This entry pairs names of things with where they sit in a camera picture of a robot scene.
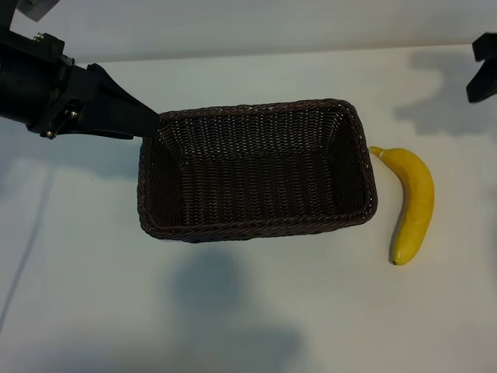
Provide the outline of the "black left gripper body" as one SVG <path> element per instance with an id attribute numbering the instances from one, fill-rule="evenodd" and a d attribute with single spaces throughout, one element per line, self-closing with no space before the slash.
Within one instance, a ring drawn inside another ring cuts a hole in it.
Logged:
<path id="1" fill-rule="evenodd" d="M 87 134 L 88 72 L 48 34 L 1 33 L 1 116 L 44 138 Z"/>

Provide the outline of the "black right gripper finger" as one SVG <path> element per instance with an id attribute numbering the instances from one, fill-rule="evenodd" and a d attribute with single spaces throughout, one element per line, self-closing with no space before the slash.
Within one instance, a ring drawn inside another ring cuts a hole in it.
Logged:
<path id="1" fill-rule="evenodd" d="M 497 33 L 483 33 L 472 43 L 474 59 L 487 61 L 497 58 Z"/>
<path id="2" fill-rule="evenodd" d="M 485 60 L 466 87 L 470 103 L 479 103 L 496 94 L 496 59 Z"/>

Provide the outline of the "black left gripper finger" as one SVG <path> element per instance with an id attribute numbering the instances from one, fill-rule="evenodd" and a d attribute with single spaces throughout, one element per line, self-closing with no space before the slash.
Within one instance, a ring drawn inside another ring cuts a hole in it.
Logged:
<path id="1" fill-rule="evenodd" d="M 157 113 L 133 103 L 98 101 L 82 109 L 76 132 L 120 139 L 153 138 L 157 133 Z"/>
<path id="2" fill-rule="evenodd" d="M 95 73 L 99 79 L 99 93 L 103 94 L 99 103 L 113 112 L 113 116 L 135 121 L 159 121 L 158 114 L 118 85 L 107 71 L 98 64 L 89 64 L 87 70 Z"/>

